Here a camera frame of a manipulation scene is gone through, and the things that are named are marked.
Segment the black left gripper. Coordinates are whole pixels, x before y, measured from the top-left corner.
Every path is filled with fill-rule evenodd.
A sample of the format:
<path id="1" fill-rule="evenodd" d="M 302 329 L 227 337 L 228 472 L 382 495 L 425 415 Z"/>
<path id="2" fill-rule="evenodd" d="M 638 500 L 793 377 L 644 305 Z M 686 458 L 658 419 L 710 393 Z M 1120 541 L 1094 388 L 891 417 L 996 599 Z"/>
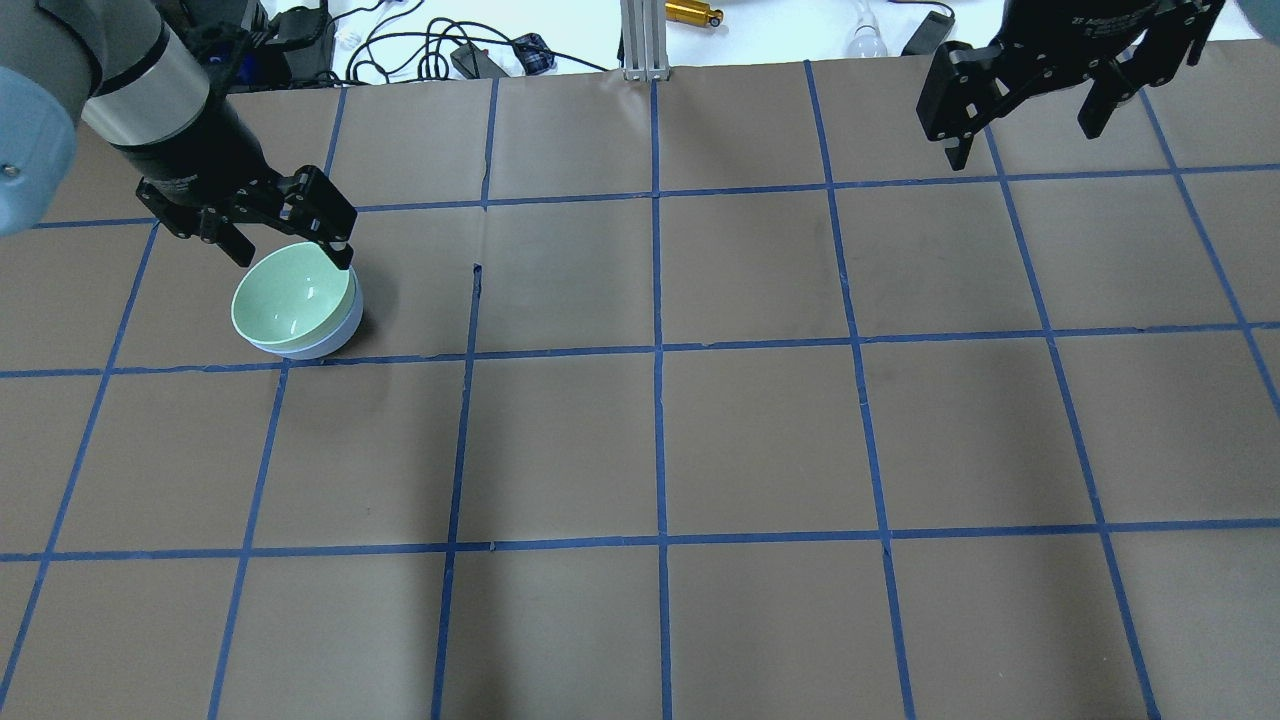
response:
<path id="1" fill-rule="evenodd" d="M 276 170 L 225 99 L 209 100 L 170 138 L 113 147 L 141 174 L 137 199 L 173 234 L 197 236 L 247 269 L 257 249 L 237 225 L 270 225 L 326 246 L 339 272 L 351 268 L 355 206 L 320 167 Z"/>

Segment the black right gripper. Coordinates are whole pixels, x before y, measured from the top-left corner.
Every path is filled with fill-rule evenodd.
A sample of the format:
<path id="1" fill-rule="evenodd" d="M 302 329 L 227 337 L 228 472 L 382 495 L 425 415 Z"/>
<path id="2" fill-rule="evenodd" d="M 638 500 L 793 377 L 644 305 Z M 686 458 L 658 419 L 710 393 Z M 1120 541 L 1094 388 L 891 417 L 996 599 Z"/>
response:
<path id="1" fill-rule="evenodd" d="M 1078 113 L 1098 138 L 1117 108 L 1194 67 L 1224 1 L 1007 1 L 983 47 L 943 41 L 916 101 L 925 138 L 941 142 L 951 170 L 966 168 L 975 137 L 1024 101 L 1080 85 Z"/>

